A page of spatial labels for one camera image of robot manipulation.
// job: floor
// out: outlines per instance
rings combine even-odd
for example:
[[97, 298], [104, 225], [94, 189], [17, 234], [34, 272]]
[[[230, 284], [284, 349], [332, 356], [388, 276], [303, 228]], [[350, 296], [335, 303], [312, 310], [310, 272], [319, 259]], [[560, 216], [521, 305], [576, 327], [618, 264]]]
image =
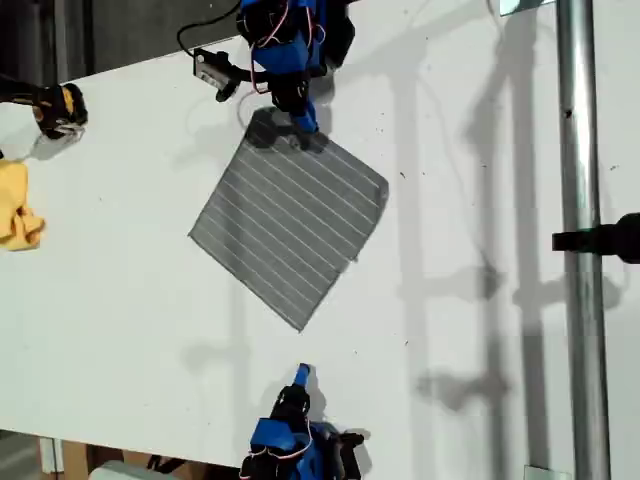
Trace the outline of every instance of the floor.
[[[179, 50], [176, 32], [183, 25], [210, 20], [237, 0], [109, 0], [93, 2], [95, 68], [129, 65]], [[236, 34], [235, 15], [215, 26], [185, 34], [189, 46]]]
[[[237, 0], [0, 0], [0, 73], [60, 83], [179, 50], [178, 29]], [[188, 46], [236, 34], [235, 14], [185, 33]]]
[[41, 480], [36, 439], [0, 431], [0, 478]]

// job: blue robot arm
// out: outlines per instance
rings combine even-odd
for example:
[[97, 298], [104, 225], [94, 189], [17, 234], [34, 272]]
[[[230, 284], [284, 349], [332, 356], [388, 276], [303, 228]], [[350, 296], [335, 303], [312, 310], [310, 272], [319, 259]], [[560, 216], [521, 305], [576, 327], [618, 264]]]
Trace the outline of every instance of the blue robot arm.
[[[194, 52], [194, 74], [218, 88], [226, 101], [240, 82], [271, 93], [274, 105], [289, 113], [302, 132], [318, 130], [309, 84], [340, 67], [355, 29], [347, 4], [353, 0], [241, 0], [237, 26], [251, 49], [252, 65], [231, 65], [225, 52]], [[255, 72], [253, 64], [264, 71]], [[267, 84], [260, 89], [259, 84]]]
[[310, 368], [300, 365], [293, 384], [278, 396], [269, 418], [261, 418], [242, 464], [241, 480], [359, 480], [353, 450], [364, 437], [337, 434], [307, 418]]

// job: white stripe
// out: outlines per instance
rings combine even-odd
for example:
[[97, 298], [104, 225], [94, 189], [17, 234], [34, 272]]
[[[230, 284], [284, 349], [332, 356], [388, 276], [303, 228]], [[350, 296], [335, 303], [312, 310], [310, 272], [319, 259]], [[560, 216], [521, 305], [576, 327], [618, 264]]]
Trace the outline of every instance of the white stripe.
[[201, 227], [200, 225], [196, 225], [196, 228], [200, 228], [204, 233], [206, 233], [209, 237], [211, 237], [213, 239], [214, 242], [222, 245], [222, 248], [229, 250], [229, 252], [231, 253], [231, 255], [233, 255], [234, 257], [236, 257], [240, 263], [242, 263], [248, 270], [250, 270], [251, 272], [253, 272], [260, 280], [262, 280], [265, 284], [267, 284], [269, 287], [271, 287], [271, 290], [273, 290], [276, 295], [278, 295], [279, 297], [282, 297], [282, 299], [289, 303], [293, 308], [295, 308], [296, 310], [298, 310], [301, 314], [306, 316], [306, 313], [303, 312], [302, 310], [300, 310], [300, 308], [298, 308], [298, 306], [296, 304], [294, 304], [291, 300], [289, 300], [287, 297], [285, 297], [284, 295], [282, 295], [273, 285], [271, 285], [269, 282], [267, 282], [262, 275], [260, 275], [258, 272], [256, 272], [253, 268], [251, 268], [249, 265], [247, 265], [240, 257], [238, 257], [235, 253], [233, 253], [233, 251], [227, 247], [224, 243], [222, 243], [220, 240], [218, 240], [216, 237], [214, 237], [213, 235], [211, 235], [209, 232], [207, 232], [203, 227]]
[[[262, 125], [263, 127], [269, 128], [269, 125], [267, 125], [266, 123], [264, 123], [261, 120], [258, 120], [256, 118], [256, 123], [259, 123], [260, 125]], [[322, 147], [321, 145], [318, 145], [318, 148], [320, 148], [322, 151], [325, 150], [326, 147]], [[324, 168], [327, 172], [329, 172], [331, 175], [333, 175], [334, 177], [336, 177], [338, 180], [340, 180], [342, 183], [344, 183], [346, 186], [348, 186], [349, 188], [351, 188], [353, 191], [357, 192], [358, 194], [360, 194], [362, 196], [362, 198], [364, 198], [367, 202], [369, 202], [371, 205], [373, 205], [374, 207], [378, 207], [378, 205], [371, 200], [369, 197], [367, 197], [364, 193], [362, 193], [358, 188], [356, 188], [355, 185], [352, 185], [351, 183], [349, 183], [348, 181], [346, 181], [344, 178], [340, 177], [338, 174], [336, 174], [333, 170], [331, 170], [329, 167], [327, 167], [326, 165], [324, 165], [322, 162], [318, 161], [318, 159], [316, 157], [314, 157], [313, 155], [311, 155], [309, 152], [307, 152], [306, 150], [303, 150], [302, 148], [299, 149], [300, 152], [302, 152], [304, 155], [306, 155], [307, 157], [309, 157], [311, 160], [313, 160], [314, 162], [316, 162], [318, 165], [320, 165], [322, 168]], [[351, 170], [353, 170], [354, 172], [356, 172], [359, 176], [363, 176], [358, 170], [356, 170], [355, 168], [353, 168], [351, 165], [346, 164], [347, 167], [349, 167]], [[374, 187], [379, 188], [378, 185], [376, 185], [374, 182], [372, 182], [371, 180], [369, 180], [367, 177], [364, 177], [366, 180], [369, 181], [369, 183], [371, 183]]]
[[338, 198], [339, 200], [342, 201], [342, 203], [344, 203], [345, 205], [347, 205], [348, 207], [351, 207], [351, 209], [356, 212], [358, 215], [360, 215], [361, 217], [363, 217], [367, 222], [369, 222], [371, 225], [373, 225], [373, 222], [369, 219], [369, 217], [367, 217], [364, 213], [362, 213], [360, 210], [358, 210], [355, 206], [351, 205], [349, 202], [347, 202], [344, 198], [342, 198], [341, 195], [338, 195], [336, 192], [334, 192], [333, 190], [331, 190], [329, 187], [327, 187], [326, 185], [324, 185], [320, 180], [318, 180], [317, 178], [315, 178], [313, 175], [311, 175], [309, 172], [307, 172], [306, 170], [304, 170], [302, 167], [300, 167], [300, 165], [298, 165], [297, 163], [295, 163], [294, 161], [292, 161], [289, 157], [287, 157], [284, 153], [282, 153], [280, 150], [278, 150], [277, 148], [275, 148], [273, 145], [271, 145], [269, 147], [272, 151], [274, 151], [275, 153], [277, 153], [278, 155], [280, 155], [282, 158], [284, 158], [287, 162], [289, 162], [291, 165], [293, 165], [294, 167], [296, 167], [298, 170], [300, 170], [302, 173], [304, 173], [307, 177], [309, 177], [311, 180], [315, 181], [318, 185], [320, 185], [321, 187], [323, 187], [326, 191], [328, 191], [329, 193], [332, 193], [336, 198]]
[[[215, 219], [211, 218], [209, 215], [207, 215], [206, 212], [202, 212], [202, 214], [209, 219], [211, 222], [215, 223], [218, 227], [222, 228], [222, 230], [224, 230], [225, 232], [227, 232], [229, 234], [229, 236], [231, 238], [233, 238], [236, 242], [238, 242], [239, 245], [243, 246], [246, 248], [246, 250], [253, 255], [254, 257], [256, 257], [261, 263], [263, 263], [269, 270], [271, 270], [273, 273], [275, 273], [278, 278], [280, 278], [280, 280], [282, 280], [284, 283], [286, 283], [287, 285], [289, 285], [291, 288], [293, 288], [296, 292], [298, 292], [300, 294], [300, 296], [302, 298], [304, 298], [305, 300], [307, 300], [309, 303], [311, 304], [315, 304], [315, 302], [313, 300], [310, 300], [309, 298], [307, 298], [306, 295], [304, 295], [300, 290], [298, 290], [295, 286], [291, 285], [291, 283], [289, 283], [286, 279], [282, 278], [280, 276], [280, 274], [278, 274], [278, 272], [276, 272], [267, 262], [265, 262], [264, 260], [262, 260], [260, 257], [258, 257], [258, 255], [256, 255], [255, 253], [253, 253], [253, 251], [248, 248], [244, 243], [242, 243], [241, 240], [239, 240], [238, 238], [236, 238], [234, 235], [231, 234], [231, 232], [229, 232], [229, 230], [227, 230], [225, 228], [224, 225], [220, 225], [218, 222], [215, 221]], [[255, 238], [253, 235], [249, 234], [249, 236], [251, 236], [252, 238], [254, 238], [255, 240], [258, 241], [258, 243], [260, 243], [260, 245], [262, 246], [262, 248], [266, 249], [269, 253], [271, 253], [271, 255], [274, 256], [274, 258], [276, 260], [279, 260], [280, 263], [282, 263], [285, 267], [287, 267], [289, 270], [291, 270], [293, 273], [295, 273], [296, 275], [298, 275], [300, 278], [302, 278], [302, 280], [304, 280], [306, 283], [309, 283], [306, 281], [306, 279], [304, 277], [302, 277], [301, 275], [298, 274], [298, 272], [296, 272], [293, 268], [291, 268], [289, 265], [287, 265], [284, 261], [282, 261], [282, 259], [280, 259], [280, 257], [278, 257], [275, 253], [273, 253], [271, 250], [269, 250], [265, 245], [262, 245], [262, 242], [260, 242], [260, 240], [258, 240], [257, 238]], [[309, 283], [309, 285], [311, 286], [311, 288], [313, 288], [316, 292], [318, 292], [319, 294], [322, 295], [322, 292], [320, 290], [318, 290], [317, 288], [315, 288], [313, 285], [311, 285]]]
[[[220, 198], [224, 199], [227, 203], [233, 205], [236, 209], [238, 209], [239, 211], [241, 211], [242, 213], [244, 213], [247, 217], [251, 218], [251, 216], [248, 213], [245, 213], [240, 207], [238, 207], [235, 203], [233, 203], [231, 200], [229, 200], [227, 197], [225, 197], [222, 193], [218, 192], [218, 195], [220, 196]], [[289, 231], [284, 225], [282, 225], [280, 222], [278, 222], [278, 220], [276, 220], [275, 218], [273, 218], [271, 215], [269, 215], [267, 212], [265, 212], [262, 208], [260, 208], [258, 205], [256, 205], [255, 203], [251, 202], [251, 200], [247, 199], [246, 197], [244, 197], [244, 195], [242, 195], [240, 193], [240, 195], [245, 198], [250, 204], [252, 204], [254, 207], [256, 207], [258, 210], [260, 210], [262, 213], [264, 213], [267, 217], [269, 217], [271, 220], [273, 220], [275, 223], [277, 223], [278, 225], [280, 225], [282, 227], [282, 229], [287, 232], [289, 235], [291, 235], [293, 238], [295, 238], [296, 240], [298, 240], [298, 242], [300, 242], [302, 245], [304, 245], [305, 247], [307, 247], [307, 249], [309, 249], [310, 252], [314, 253], [318, 258], [320, 258], [321, 260], [323, 260], [327, 265], [329, 265], [331, 268], [333, 268], [336, 271], [339, 271], [338, 268], [333, 265], [332, 263], [330, 263], [326, 258], [324, 258], [322, 255], [320, 255], [318, 252], [316, 252], [313, 248], [311, 248], [309, 245], [307, 245], [306, 243], [304, 243], [302, 240], [300, 240], [298, 237], [296, 237], [291, 231]]]
[[[210, 205], [211, 207], [215, 208], [216, 210], [218, 210], [222, 215], [224, 215], [226, 218], [228, 218], [229, 220], [231, 220], [233, 223], [235, 223], [236, 225], [238, 225], [240, 228], [242, 228], [242, 226], [240, 224], [238, 224], [236, 221], [234, 221], [229, 215], [227, 215], [225, 213], [224, 210], [222, 210], [218, 205], [212, 204]], [[297, 257], [302, 263], [304, 263], [306, 266], [308, 266], [311, 270], [313, 270], [316, 274], [318, 274], [318, 276], [324, 280], [327, 283], [331, 283], [331, 280], [329, 280], [327, 277], [325, 277], [322, 272], [319, 272], [318, 270], [316, 270], [313, 265], [309, 264], [304, 258], [302, 258], [300, 255], [298, 255], [296, 252], [294, 252], [293, 250], [291, 250], [289, 248], [289, 246], [284, 243], [282, 240], [280, 240], [278, 237], [276, 237], [275, 235], [273, 235], [273, 233], [271, 233], [269, 230], [267, 230], [265, 227], [263, 227], [262, 225], [260, 225], [258, 222], [256, 222], [251, 216], [247, 215], [245, 212], [243, 212], [242, 210], [240, 210], [237, 206], [233, 205], [234, 208], [236, 208], [240, 213], [242, 213], [245, 217], [247, 217], [249, 220], [251, 220], [253, 223], [255, 223], [258, 228], [264, 230], [264, 232], [269, 235], [271, 238], [273, 238], [276, 242], [278, 242], [280, 245], [282, 245], [284, 248], [286, 248], [287, 250], [289, 250], [295, 257]]]
[[[298, 184], [298, 182], [296, 182], [294, 179], [292, 179], [291, 177], [289, 177], [288, 175], [286, 175], [282, 170], [280, 170], [279, 168], [274, 167], [273, 165], [271, 165], [269, 162], [267, 162], [266, 159], [264, 159], [263, 157], [261, 157], [260, 155], [258, 155], [256, 152], [253, 151], [253, 149], [249, 146], [249, 145], [244, 145], [246, 148], [249, 149], [249, 151], [251, 153], [253, 153], [257, 158], [259, 158], [260, 160], [262, 160], [264, 163], [266, 163], [269, 167], [271, 167], [272, 169], [274, 169], [276, 172], [279, 172], [283, 177], [285, 177], [286, 179], [290, 180], [291, 183], [293, 183], [294, 185], [296, 185], [298, 188], [300, 188], [303, 192], [306, 192], [307, 194], [309, 194], [309, 196], [315, 198], [318, 203], [320, 203], [321, 205], [323, 205], [327, 210], [329, 210], [331, 213], [333, 213], [336, 217], [338, 217], [339, 219], [341, 219], [344, 223], [346, 223], [347, 225], [349, 225], [355, 232], [359, 233], [361, 236], [363, 237], [367, 237], [367, 235], [362, 232], [361, 230], [359, 230], [358, 228], [354, 227], [353, 225], [351, 225], [345, 218], [342, 217], [342, 215], [340, 215], [338, 212], [336, 212], [335, 210], [333, 210], [332, 208], [330, 208], [327, 204], [325, 204], [322, 200], [320, 200], [318, 197], [316, 197], [313, 193], [311, 193], [310, 191], [308, 191], [306, 188], [302, 187], [301, 185]], [[277, 154], [283, 156], [285, 159], [287, 157], [285, 157], [284, 155], [282, 155], [280, 152], [278, 152], [277, 150], [273, 149], [272, 150], [274, 152], [276, 152]]]
[[[318, 219], [318, 221], [320, 223], [322, 223], [325, 227], [327, 227], [329, 230], [331, 230], [333, 233], [335, 233], [338, 237], [340, 237], [341, 239], [343, 239], [345, 242], [347, 242], [349, 245], [351, 245], [353, 248], [357, 249], [357, 245], [354, 245], [352, 242], [349, 241], [348, 238], [345, 238], [343, 235], [340, 234], [340, 232], [336, 231], [331, 225], [329, 225], [327, 222], [325, 222], [324, 220], [322, 220], [320, 217], [318, 217], [315, 213], [313, 213], [311, 210], [309, 210], [307, 207], [305, 207], [304, 205], [302, 205], [300, 202], [298, 202], [295, 198], [293, 198], [291, 195], [289, 195], [287, 192], [285, 192], [284, 190], [282, 190], [278, 185], [276, 185], [275, 183], [273, 183], [271, 180], [269, 180], [267, 177], [265, 177], [262, 173], [260, 173], [258, 170], [256, 170], [255, 168], [253, 168], [251, 165], [249, 165], [248, 163], [245, 163], [242, 161], [242, 159], [238, 159], [238, 161], [240, 163], [242, 163], [245, 167], [250, 168], [251, 170], [253, 170], [254, 172], [256, 172], [258, 175], [260, 175], [262, 178], [264, 178], [267, 182], [269, 182], [271, 185], [273, 185], [275, 188], [277, 188], [278, 190], [280, 190], [284, 195], [286, 195], [287, 197], [289, 197], [291, 200], [293, 200], [294, 203], [298, 204], [300, 206], [300, 208], [302, 208], [303, 210], [309, 212], [309, 215], [311, 215], [312, 217], [315, 217], [316, 219]], [[298, 222], [300, 225], [302, 225], [305, 229], [309, 230], [314, 236], [318, 237], [321, 241], [323, 241], [324, 243], [326, 243], [329, 248], [331, 248], [334, 252], [336, 252], [338, 255], [340, 255], [341, 257], [343, 257], [345, 260], [349, 260], [347, 257], [345, 257], [339, 250], [336, 250], [333, 245], [331, 245], [329, 242], [327, 242], [324, 238], [320, 237], [316, 232], [314, 232], [311, 228], [309, 228], [308, 226], [306, 226], [304, 223], [302, 223], [298, 218], [294, 217], [293, 215], [291, 215], [288, 211], [286, 211], [284, 208], [282, 208], [275, 200], [273, 200], [271, 197], [267, 196], [265, 193], [262, 193], [260, 190], [258, 190], [255, 185], [253, 185], [251, 182], [249, 182], [249, 180], [245, 179], [242, 175], [240, 175], [238, 172], [229, 169], [229, 172], [233, 173], [234, 175], [236, 175], [238, 178], [242, 179], [244, 182], [248, 183], [249, 186], [251, 186], [251, 188], [253, 188], [256, 192], [258, 192], [260, 195], [262, 195], [263, 197], [265, 197], [266, 199], [270, 200], [271, 203], [273, 203], [276, 207], [278, 207], [280, 210], [282, 210], [283, 212], [285, 212], [287, 215], [289, 215], [291, 218], [293, 218], [296, 222]]]

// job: black cable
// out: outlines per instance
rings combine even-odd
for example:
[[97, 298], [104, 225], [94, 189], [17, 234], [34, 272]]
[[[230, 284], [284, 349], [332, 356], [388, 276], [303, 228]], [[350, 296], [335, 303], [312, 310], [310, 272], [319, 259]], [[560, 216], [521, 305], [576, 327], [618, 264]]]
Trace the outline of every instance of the black cable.
[[189, 51], [189, 49], [187, 47], [184, 46], [184, 43], [182, 43], [182, 34], [184, 32], [186, 32], [187, 30], [191, 30], [192, 28], [198, 28], [198, 27], [206, 27], [207, 25], [214, 25], [218, 22], [221, 22], [222, 20], [224, 20], [227, 17], [230, 17], [236, 10], [238, 10], [240, 8], [240, 1], [238, 0], [238, 3], [236, 3], [231, 10], [229, 10], [226, 13], [223, 13], [222, 15], [220, 15], [219, 17], [213, 18], [211, 20], [207, 20], [205, 22], [196, 22], [196, 23], [190, 23], [189, 25], [185, 25], [184, 27], [182, 27], [180, 30], [178, 30], [178, 34], [176, 35], [176, 38], [178, 40], [178, 44], [180, 44], [180, 48], [182, 48], [182, 50], [184, 51], [184, 53], [186, 53], [187, 55], [189, 55], [190, 57], [193, 58], [193, 53], [191, 53]]
[[162, 457], [160, 455], [151, 455], [149, 463], [147, 463], [147, 470], [155, 470], [160, 466], [161, 461]]

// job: striped fabric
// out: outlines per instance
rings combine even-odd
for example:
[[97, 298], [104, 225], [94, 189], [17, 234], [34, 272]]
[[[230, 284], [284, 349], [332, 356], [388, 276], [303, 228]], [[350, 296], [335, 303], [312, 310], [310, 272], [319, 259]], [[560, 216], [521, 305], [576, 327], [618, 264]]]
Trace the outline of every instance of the striped fabric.
[[256, 112], [191, 238], [302, 330], [373, 232], [384, 178], [326, 136], [304, 145], [280, 112]]

